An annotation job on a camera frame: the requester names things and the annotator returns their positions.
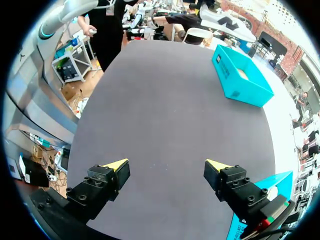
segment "cable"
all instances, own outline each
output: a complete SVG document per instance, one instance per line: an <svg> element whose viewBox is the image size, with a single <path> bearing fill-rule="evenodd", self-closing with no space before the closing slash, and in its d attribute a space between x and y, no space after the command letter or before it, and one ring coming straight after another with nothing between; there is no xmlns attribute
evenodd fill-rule
<svg viewBox="0 0 320 240"><path fill-rule="evenodd" d="M259 239L263 239L265 237L271 236L273 234L278 234L278 233L285 233L285 232L292 232L294 230L294 228L291 227L282 227L273 231L266 231L263 232L257 236L254 236L252 238L249 238L250 240L259 240Z"/></svg>

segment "white chair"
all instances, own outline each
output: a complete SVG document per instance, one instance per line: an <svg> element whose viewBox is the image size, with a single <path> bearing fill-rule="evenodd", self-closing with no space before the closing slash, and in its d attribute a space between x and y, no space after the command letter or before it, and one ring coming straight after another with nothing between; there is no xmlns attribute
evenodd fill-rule
<svg viewBox="0 0 320 240"><path fill-rule="evenodd" d="M293 196L297 199L299 196L302 198L308 196L314 188L319 184L318 174L309 175L306 179L298 179L294 184Z"/></svg>
<svg viewBox="0 0 320 240"><path fill-rule="evenodd" d="M319 155L314 154L310 158L306 160L305 163L301 163L301 161L298 161L298 176L299 178L305 176L306 174L309 174L310 171L314 170L316 168L316 161L318 160Z"/></svg>
<svg viewBox="0 0 320 240"><path fill-rule="evenodd" d="M188 35L192 35L192 36L195 36L198 38L203 38L203 39L212 39L214 36L214 34L209 30L204 30L201 28L192 27L192 28L189 28L188 31L186 31L185 37L182 41L183 43L186 43L186 38Z"/></svg>

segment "desk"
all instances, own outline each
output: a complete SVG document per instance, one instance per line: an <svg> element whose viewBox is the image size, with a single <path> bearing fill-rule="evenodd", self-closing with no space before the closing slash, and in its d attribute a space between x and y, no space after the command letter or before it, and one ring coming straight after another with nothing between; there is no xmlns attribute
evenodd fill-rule
<svg viewBox="0 0 320 240"><path fill-rule="evenodd" d="M264 109L225 98L212 56L133 41L111 63L79 121L67 185L123 158L131 176L88 226L124 240L226 239L233 213L204 179L205 159L239 164L253 182L275 173Z"/></svg>

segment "screw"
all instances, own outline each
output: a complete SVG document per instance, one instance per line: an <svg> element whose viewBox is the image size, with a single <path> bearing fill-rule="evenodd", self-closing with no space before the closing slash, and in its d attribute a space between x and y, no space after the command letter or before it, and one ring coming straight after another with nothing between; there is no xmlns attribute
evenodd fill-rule
<svg viewBox="0 0 320 240"><path fill-rule="evenodd" d="M255 196L250 195L250 196L247 197L247 200L248 200L248 202L251 203L251 202L253 202L255 200Z"/></svg>
<svg viewBox="0 0 320 240"><path fill-rule="evenodd" d="M87 199L87 196L86 195L80 195L79 196L79 200L81 200L81 201L84 201L84 200L86 200Z"/></svg>
<svg viewBox="0 0 320 240"><path fill-rule="evenodd" d="M95 180L95 185L96 185L96 186L99 187L99 186L101 186L101 184L102 184L102 181L100 181L100 180Z"/></svg>
<svg viewBox="0 0 320 240"><path fill-rule="evenodd" d="M45 200L45 203L47 204L47 205L50 205L51 204L51 198L50 197L48 197L46 200Z"/></svg>
<svg viewBox="0 0 320 240"><path fill-rule="evenodd" d="M36 207L39 211L41 211L42 209L44 209L45 206L43 206L41 203Z"/></svg>
<svg viewBox="0 0 320 240"><path fill-rule="evenodd" d="M239 182L238 181L234 181L234 182L232 182L232 186L237 186L239 184Z"/></svg>
<svg viewBox="0 0 320 240"><path fill-rule="evenodd" d="M261 193L263 193L263 194L267 194L267 193L268 193L268 189L266 189L266 188L262 188L262 189L261 189Z"/></svg>

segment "person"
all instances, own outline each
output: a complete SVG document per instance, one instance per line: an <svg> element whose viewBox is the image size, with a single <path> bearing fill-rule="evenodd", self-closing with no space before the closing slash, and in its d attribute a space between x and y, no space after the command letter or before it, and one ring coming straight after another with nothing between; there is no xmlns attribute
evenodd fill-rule
<svg viewBox="0 0 320 240"><path fill-rule="evenodd" d="M308 93L306 91L304 93L300 93L297 96L295 107L296 107L296 109L298 109L299 114L300 114L300 117L297 120L297 122L301 122L301 120L304 116L303 112L302 112L302 107L304 107L306 105L307 97L308 97Z"/></svg>
<svg viewBox="0 0 320 240"><path fill-rule="evenodd" d="M308 93L306 91L304 93L300 93L296 101L296 106L304 107L306 105L307 97L308 97Z"/></svg>
<svg viewBox="0 0 320 240"><path fill-rule="evenodd" d="M314 130L308 135L308 139L306 139L302 147L302 157L308 158L312 157L314 154L319 154L319 145L316 142L314 142L314 140L316 139L316 134L319 134L319 130Z"/></svg>
<svg viewBox="0 0 320 240"><path fill-rule="evenodd" d="M165 24L179 24L175 25L175 32L177 33L179 39L182 41L185 36L186 32L190 28L198 28L198 29L204 29L208 30L207 27L201 26L201 18L196 15L196 4L190 3L189 7L187 9L187 12L189 14L176 14L173 16L156 16L153 18L149 18L147 21L152 21L155 23L156 26L163 26ZM199 45L202 43L204 39L197 36L188 35L185 39L185 42L187 44L194 44Z"/></svg>
<svg viewBox="0 0 320 240"><path fill-rule="evenodd" d="M301 121L292 121L293 128L297 127L303 127L303 130L305 131L310 124L316 126L317 129L320 129L320 111L317 112L317 114L313 114L312 118L309 119L306 123L302 123Z"/></svg>
<svg viewBox="0 0 320 240"><path fill-rule="evenodd" d="M133 6L137 2L138 0L129 2L116 0L113 12L112 8L92 9L78 16L78 24L82 28L83 34L91 38L91 46L103 71L106 71L110 63L121 51L123 39L122 19L125 7L127 4ZM109 5L107 0L99 0L97 7L107 5ZM87 14L90 24L87 24L85 20ZM90 30L96 31L96 34L93 35Z"/></svg>

